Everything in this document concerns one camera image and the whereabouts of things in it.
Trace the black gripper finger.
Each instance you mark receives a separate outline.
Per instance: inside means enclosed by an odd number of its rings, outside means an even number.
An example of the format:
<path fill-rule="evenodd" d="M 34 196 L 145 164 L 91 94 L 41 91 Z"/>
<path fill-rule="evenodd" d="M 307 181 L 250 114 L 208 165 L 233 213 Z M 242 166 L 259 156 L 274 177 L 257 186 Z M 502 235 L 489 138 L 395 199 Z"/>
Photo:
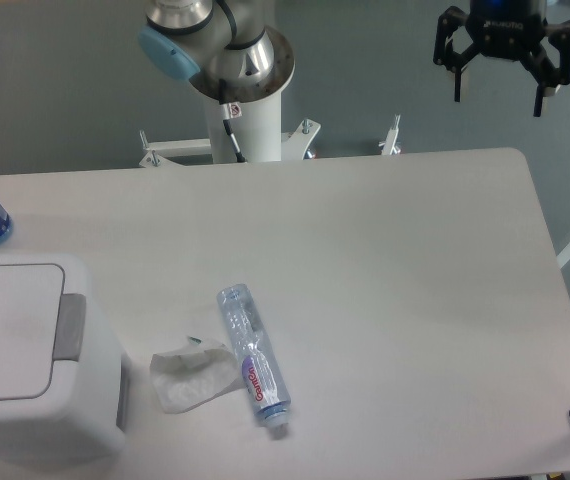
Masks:
<path fill-rule="evenodd" d="M 484 46 L 482 30 L 483 18 L 478 12 L 470 8 L 469 13 L 456 6 L 447 8 L 438 18 L 436 38 L 434 43 L 433 62 L 444 66 L 454 76 L 454 101 L 461 101 L 463 74 L 468 64 L 479 55 Z M 462 52 L 455 49 L 456 32 L 463 28 L 471 44 Z"/>
<path fill-rule="evenodd" d="M 533 115 L 541 117 L 547 100 L 570 85 L 570 20 L 544 20 L 525 66 L 536 81 Z"/>

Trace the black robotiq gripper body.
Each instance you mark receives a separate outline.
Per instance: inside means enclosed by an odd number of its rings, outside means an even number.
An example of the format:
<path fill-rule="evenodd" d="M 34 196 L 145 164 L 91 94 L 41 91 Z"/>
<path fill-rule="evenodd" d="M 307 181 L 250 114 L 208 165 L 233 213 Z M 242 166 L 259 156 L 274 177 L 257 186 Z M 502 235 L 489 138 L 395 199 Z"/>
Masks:
<path fill-rule="evenodd" d="M 481 55 L 517 61 L 540 53 L 546 10 L 546 1 L 471 1 L 466 30 Z"/>

